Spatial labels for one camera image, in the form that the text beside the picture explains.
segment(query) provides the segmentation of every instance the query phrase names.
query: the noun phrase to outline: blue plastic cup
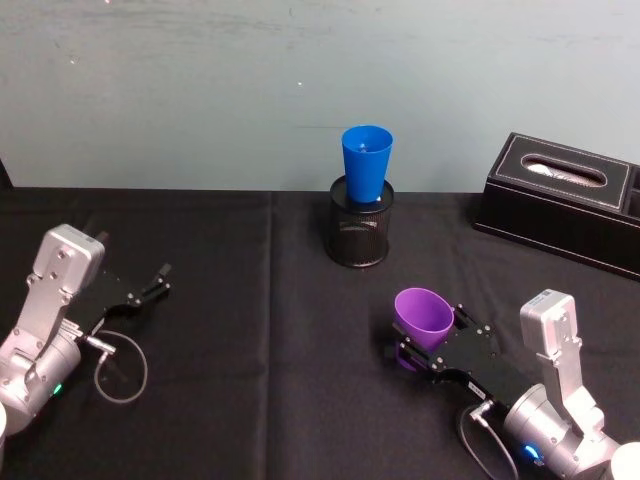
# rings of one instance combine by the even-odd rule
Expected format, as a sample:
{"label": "blue plastic cup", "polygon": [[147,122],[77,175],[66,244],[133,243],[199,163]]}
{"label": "blue plastic cup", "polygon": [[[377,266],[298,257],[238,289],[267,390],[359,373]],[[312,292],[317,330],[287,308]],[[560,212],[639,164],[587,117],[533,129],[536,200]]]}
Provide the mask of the blue plastic cup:
{"label": "blue plastic cup", "polygon": [[347,195],[357,203],[378,200],[384,187],[393,136],[375,125],[359,125],[342,135]]}

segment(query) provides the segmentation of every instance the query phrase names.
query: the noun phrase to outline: black leather tissue box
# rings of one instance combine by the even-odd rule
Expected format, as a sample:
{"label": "black leather tissue box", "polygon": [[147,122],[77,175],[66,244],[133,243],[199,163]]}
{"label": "black leather tissue box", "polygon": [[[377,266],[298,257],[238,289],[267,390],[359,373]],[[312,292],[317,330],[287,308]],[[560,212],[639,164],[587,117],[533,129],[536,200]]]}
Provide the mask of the black leather tissue box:
{"label": "black leather tissue box", "polygon": [[640,280],[640,167],[512,133],[475,227]]}

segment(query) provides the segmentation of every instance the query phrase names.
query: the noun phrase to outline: table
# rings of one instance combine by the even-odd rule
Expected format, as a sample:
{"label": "table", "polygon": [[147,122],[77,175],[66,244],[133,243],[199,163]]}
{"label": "table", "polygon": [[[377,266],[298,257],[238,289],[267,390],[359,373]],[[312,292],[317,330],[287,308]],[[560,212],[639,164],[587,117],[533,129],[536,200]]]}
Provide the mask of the table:
{"label": "table", "polygon": [[[575,296],[584,381],[620,442],[640,435],[640,285],[471,227],[479,195],[397,194],[380,265],[322,247],[328,194],[15,189],[0,192],[1,331],[16,321],[44,232],[110,234],[105,266],[171,295],[136,339],[149,385],[133,405],[94,390],[83,359],[28,430],[3,478],[483,478],[454,417],[476,399],[384,361],[393,298],[436,290],[490,322],[509,361],[541,380],[518,312],[545,288]],[[508,478],[500,457],[490,465]],[[553,478],[522,466],[522,478]]]}

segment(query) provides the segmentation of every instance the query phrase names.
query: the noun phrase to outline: pen holder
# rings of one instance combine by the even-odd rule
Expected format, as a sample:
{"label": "pen holder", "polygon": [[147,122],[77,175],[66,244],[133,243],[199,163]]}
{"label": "pen holder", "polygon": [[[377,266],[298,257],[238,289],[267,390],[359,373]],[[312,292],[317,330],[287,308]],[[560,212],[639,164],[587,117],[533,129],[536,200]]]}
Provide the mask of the pen holder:
{"label": "pen holder", "polygon": [[371,267],[387,256],[387,232],[393,205],[393,188],[384,182],[382,195],[375,202],[356,203],[347,195],[345,177],[331,186],[331,209],[326,249],[340,265]]}

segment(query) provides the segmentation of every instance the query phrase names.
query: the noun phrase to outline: black cable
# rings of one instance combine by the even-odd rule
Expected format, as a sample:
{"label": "black cable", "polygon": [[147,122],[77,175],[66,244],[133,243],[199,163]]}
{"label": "black cable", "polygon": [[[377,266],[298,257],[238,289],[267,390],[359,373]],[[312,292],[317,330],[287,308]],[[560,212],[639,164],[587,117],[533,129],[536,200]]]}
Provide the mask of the black cable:
{"label": "black cable", "polygon": [[[460,415],[460,418],[458,419],[458,423],[457,423],[458,435],[460,436],[460,440],[462,441],[462,444],[464,445],[464,447],[467,449],[467,451],[473,457],[473,459],[476,461],[476,463],[480,466],[480,468],[482,468],[482,470],[487,475],[487,477],[489,477],[491,480],[499,480],[498,477],[494,476],[489,471],[489,469],[484,465],[484,463],[482,463],[480,458],[478,458],[478,455],[473,451],[473,448],[471,448],[471,445],[469,445],[469,441],[467,440],[467,436],[464,433],[464,421],[467,418],[467,416],[469,416],[469,414],[473,410],[475,410],[476,408],[478,408],[478,405],[471,405],[471,406],[469,406],[469,407],[467,407],[467,408],[465,408],[463,410],[462,414]],[[502,453],[504,453],[504,456],[507,458],[507,460],[509,462],[509,466],[511,467],[511,471],[513,473],[513,478],[515,480],[518,480],[519,479],[518,468],[516,467],[516,464],[513,461],[513,457],[509,453],[509,450],[507,450],[507,447],[504,445],[502,440],[500,440],[500,437],[495,432],[495,430],[493,428],[491,428],[491,425],[489,425],[487,423],[487,421],[484,420],[483,418],[481,418],[481,420],[482,421],[479,421],[478,423],[480,423],[480,425],[483,428],[485,428],[491,434],[491,436],[495,439],[496,443],[498,444],[498,446],[502,450]]]}

